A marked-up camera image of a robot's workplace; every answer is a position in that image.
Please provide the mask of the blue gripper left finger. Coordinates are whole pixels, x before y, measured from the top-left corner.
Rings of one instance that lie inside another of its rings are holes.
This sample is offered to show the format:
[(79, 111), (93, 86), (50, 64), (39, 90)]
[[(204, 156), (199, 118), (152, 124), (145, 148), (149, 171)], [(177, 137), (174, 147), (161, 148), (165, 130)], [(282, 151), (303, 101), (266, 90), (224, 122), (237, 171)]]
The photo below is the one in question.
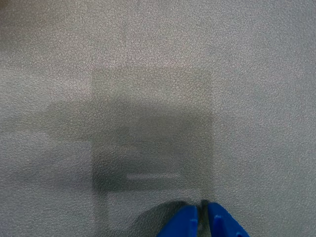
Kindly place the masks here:
[(157, 234), (158, 237), (196, 237), (198, 209), (194, 205), (183, 206)]

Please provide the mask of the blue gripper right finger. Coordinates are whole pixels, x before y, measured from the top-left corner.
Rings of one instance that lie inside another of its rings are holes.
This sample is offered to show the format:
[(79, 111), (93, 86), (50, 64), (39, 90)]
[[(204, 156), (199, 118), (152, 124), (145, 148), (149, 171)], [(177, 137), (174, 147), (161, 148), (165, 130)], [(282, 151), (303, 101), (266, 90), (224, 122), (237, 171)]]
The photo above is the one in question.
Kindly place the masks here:
[(220, 204), (207, 205), (209, 227), (212, 237), (250, 237), (238, 221)]

